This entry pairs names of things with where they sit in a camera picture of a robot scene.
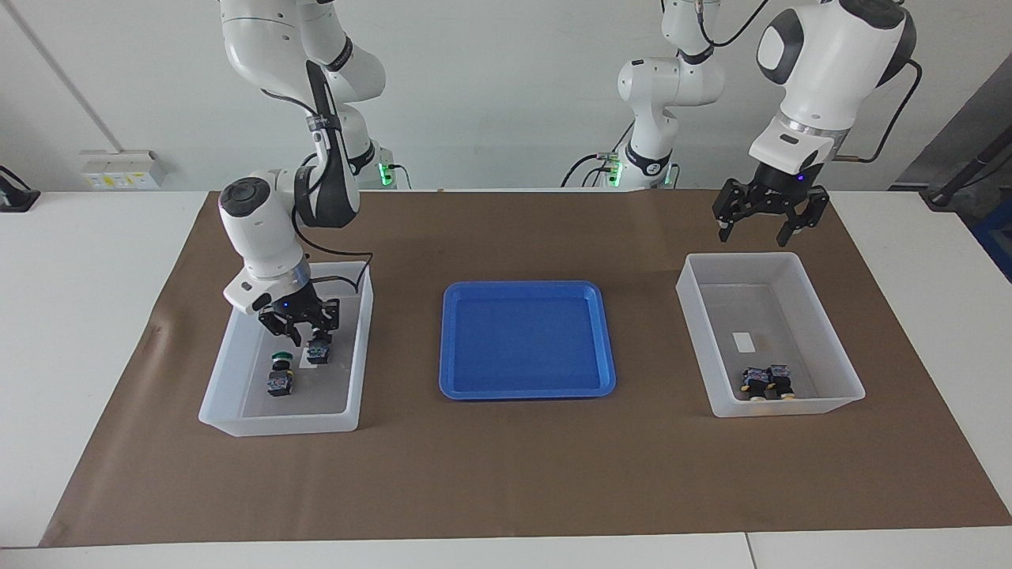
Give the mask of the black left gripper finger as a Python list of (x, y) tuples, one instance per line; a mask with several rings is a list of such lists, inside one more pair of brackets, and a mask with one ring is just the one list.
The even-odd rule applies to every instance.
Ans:
[(782, 201), (782, 213), (787, 219), (777, 234), (777, 244), (785, 247), (796, 233), (806, 228), (816, 227), (829, 204), (830, 195), (825, 188), (810, 188), (803, 198), (785, 198)]
[(720, 188), (712, 212), (719, 224), (718, 237), (723, 243), (729, 241), (738, 222), (754, 215), (754, 206), (750, 202), (752, 189), (737, 179), (727, 179)]

